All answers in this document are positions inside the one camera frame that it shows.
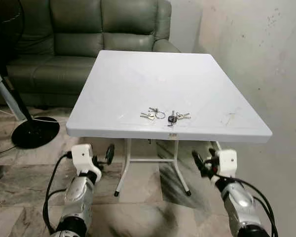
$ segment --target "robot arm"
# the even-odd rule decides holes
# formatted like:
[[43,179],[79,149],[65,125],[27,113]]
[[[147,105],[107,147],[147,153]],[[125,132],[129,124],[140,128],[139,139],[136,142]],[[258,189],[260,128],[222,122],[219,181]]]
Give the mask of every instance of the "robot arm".
[[[92,222],[92,200],[96,182],[101,179],[100,164],[93,157],[90,144],[76,145],[72,148],[73,162],[77,176],[72,180],[65,193],[65,207],[52,237],[85,237]],[[114,145],[110,145],[107,164],[114,156]]]
[[237,169],[237,153],[234,150],[210,151],[213,158],[203,161],[193,151],[192,155],[202,177],[208,177],[219,189],[229,216],[229,226],[234,237],[269,237],[256,214],[252,195],[244,187],[225,177],[234,177]]

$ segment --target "sofa armrest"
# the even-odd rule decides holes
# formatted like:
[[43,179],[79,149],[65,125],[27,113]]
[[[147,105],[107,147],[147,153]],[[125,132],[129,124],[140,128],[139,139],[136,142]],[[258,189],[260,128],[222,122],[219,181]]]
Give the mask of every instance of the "sofa armrest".
[[153,52],[170,52],[170,53],[180,53],[180,51],[175,48],[173,44],[171,44],[167,39],[159,39],[157,40],[153,47]]

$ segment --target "white wall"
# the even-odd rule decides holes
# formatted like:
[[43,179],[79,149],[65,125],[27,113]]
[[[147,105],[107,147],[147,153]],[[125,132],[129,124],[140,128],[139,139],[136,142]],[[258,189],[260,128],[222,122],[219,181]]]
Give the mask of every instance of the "white wall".
[[191,53],[202,14],[202,0],[168,0],[172,5],[169,41],[181,52]]
[[273,131],[266,144],[223,146],[269,198],[279,235],[296,237],[296,0],[204,0],[195,50],[213,55]]

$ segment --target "black fan base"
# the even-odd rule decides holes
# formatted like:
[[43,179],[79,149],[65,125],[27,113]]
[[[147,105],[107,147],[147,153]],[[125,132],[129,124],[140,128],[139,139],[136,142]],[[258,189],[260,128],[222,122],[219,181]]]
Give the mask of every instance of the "black fan base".
[[54,121],[25,121],[20,124],[12,134],[12,142],[16,147],[32,149],[41,147],[53,140],[59,132],[59,123],[50,117],[37,117],[36,119]]

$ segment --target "leather sofa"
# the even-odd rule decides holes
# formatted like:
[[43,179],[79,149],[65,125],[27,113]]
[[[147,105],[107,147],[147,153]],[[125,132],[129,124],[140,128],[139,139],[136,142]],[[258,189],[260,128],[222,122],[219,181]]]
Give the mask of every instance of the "leather sofa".
[[73,106],[102,49],[179,52],[168,41],[166,0],[21,3],[25,29],[16,46],[19,56],[7,70],[29,106]]

